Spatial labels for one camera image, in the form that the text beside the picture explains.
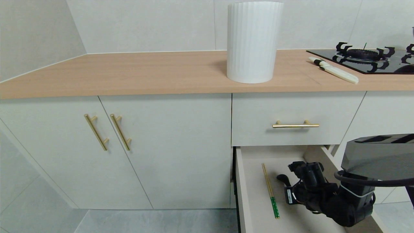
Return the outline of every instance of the wooden countertop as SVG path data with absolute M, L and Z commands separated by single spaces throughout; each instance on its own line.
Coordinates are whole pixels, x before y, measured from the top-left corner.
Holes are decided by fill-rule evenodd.
M 335 64 L 359 77 L 355 85 L 320 70 L 309 56 L 279 50 L 271 81 L 242 84 L 226 77 L 226 51 L 87 54 L 1 83 L 0 98 L 414 90 L 414 75 L 364 75 Z

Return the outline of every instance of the ribbed vase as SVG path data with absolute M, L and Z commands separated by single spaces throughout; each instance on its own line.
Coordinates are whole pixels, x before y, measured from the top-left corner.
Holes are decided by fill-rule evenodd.
M 240 2 L 229 5 L 227 77 L 239 83 L 272 79 L 281 2 Z

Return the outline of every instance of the green chopstick tip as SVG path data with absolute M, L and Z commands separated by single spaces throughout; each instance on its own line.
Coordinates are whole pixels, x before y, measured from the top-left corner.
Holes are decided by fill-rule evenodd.
M 272 207 L 273 207 L 274 218 L 276 218 L 276 219 L 280 218 L 279 211 L 277 210 L 277 205 L 276 205 L 276 201 L 275 201 L 274 197 L 271 197 L 270 201 L 271 201 Z

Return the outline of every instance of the gold handle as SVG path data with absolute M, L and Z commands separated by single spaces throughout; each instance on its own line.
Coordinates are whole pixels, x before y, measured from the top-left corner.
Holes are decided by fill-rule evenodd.
M 305 120 L 303 124 L 300 125 L 282 125 L 280 121 L 277 121 L 276 124 L 272 125 L 273 128 L 318 128 L 319 124 L 311 124 L 308 120 Z
M 96 128 L 95 128 L 94 124 L 92 123 L 92 121 L 97 120 L 98 117 L 94 116 L 94 117 L 90 118 L 88 114 L 85 114 L 84 116 L 85 116 L 85 119 L 88 122 L 89 126 L 91 127 L 92 131 L 94 132 L 96 138 L 98 139 L 99 143 L 101 144 L 103 150 L 107 151 L 108 149 L 106 148 L 105 144 L 109 141 L 109 138 L 106 138 L 105 140 L 102 141 L 101 137 L 98 134 L 98 131 L 96 131 Z
M 128 144 L 131 142 L 132 139 L 128 138 L 127 140 L 125 140 L 125 136 L 122 133 L 121 127 L 119 127 L 118 121 L 122 119 L 121 116 L 118 116 L 115 118 L 114 114 L 111 114 L 111 119 L 113 121 L 113 124 L 115 125 L 116 130 L 118 130 L 119 135 L 121 136 L 122 141 L 124 142 L 125 147 L 127 148 L 127 150 L 130 150 Z

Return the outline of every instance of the black glass cooktop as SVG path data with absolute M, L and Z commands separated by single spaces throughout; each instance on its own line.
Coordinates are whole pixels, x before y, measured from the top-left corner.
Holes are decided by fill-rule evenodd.
M 307 52 L 346 66 L 363 74 L 414 74 L 414 44 L 406 49 L 352 49 L 340 42 L 335 49 Z

